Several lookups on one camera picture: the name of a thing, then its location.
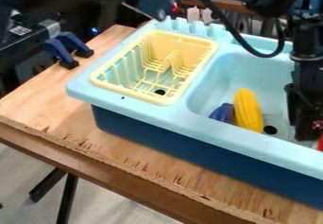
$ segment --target wooden table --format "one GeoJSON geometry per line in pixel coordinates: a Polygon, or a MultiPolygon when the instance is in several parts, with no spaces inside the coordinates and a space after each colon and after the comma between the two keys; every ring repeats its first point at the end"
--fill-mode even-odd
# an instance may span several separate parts
{"type": "Polygon", "coordinates": [[[315,209],[95,126],[90,106],[64,85],[134,30],[113,26],[89,42],[95,55],[78,68],[53,65],[1,99],[0,142],[185,223],[323,223],[315,209]],[[104,163],[85,151],[97,143],[104,163]]]}

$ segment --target gray floor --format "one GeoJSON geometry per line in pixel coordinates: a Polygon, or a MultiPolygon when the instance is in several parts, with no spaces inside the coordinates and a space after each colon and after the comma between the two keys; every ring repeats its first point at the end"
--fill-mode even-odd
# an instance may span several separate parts
{"type": "MultiPolygon", "coordinates": [[[[52,166],[0,144],[0,224],[54,224],[65,178],[38,204],[28,192],[52,166]]],[[[179,224],[165,215],[80,180],[70,224],[179,224]]]]}

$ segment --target dish rack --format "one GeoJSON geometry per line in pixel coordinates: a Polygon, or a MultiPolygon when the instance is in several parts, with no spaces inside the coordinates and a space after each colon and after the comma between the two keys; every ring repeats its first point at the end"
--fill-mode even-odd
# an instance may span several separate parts
{"type": "Polygon", "coordinates": [[[175,103],[217,50],[198,37],[151,30],[91,74],[91,83],[158,105],[175,103]]]}

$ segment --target table leg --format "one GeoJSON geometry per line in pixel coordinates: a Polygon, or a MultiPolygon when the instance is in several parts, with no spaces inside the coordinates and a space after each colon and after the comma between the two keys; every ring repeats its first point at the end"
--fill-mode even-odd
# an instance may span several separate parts
{"type": "Polygon", "coordinates": [[[64,187],[64,192],[61,198],[59,207],[59,216],[57,224],[67,224],[74,200],[74,195],[77,190],[78,177],[72,174],[68,174],[64,187]]]}
{"type": "Polygon", "coordinates": [[[34,203],[40,201],[48,193],[48,191],[50,191],[55,184],[57,184],[65,176],[65,174],[66,172],[55,168],[29,192],[30,199],[34,203]]]}

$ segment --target wire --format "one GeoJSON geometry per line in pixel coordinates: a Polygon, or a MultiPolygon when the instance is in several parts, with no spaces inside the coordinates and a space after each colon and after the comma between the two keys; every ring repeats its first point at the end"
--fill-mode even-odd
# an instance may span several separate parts
{"type": "Polygon", "coordinates": [[[221,9],[217,8],[215,4],[211,0],[200,0],[208,9],[212,11],[213,15],[216,15],[220,18],[221,22],[226,27],[227,31],[232,34],[233,38],[241,44],[241,46],[248,51],[250,54],[260,58],[273,58],[279,53],[282,52],[283,48],[285,47],[285,36],[283,34],[283,30],[281,28],[281,21],[280,19],[275,19],[275,27],[277,29],[277,34],[279,37],[279,43],[277,49],[271,54],[263,54],[256,49],[254,49],[241,35],[240,33],[234,28],[234,26],[230,23],[227,19],[226,15],[221,11],[221,9]]]}

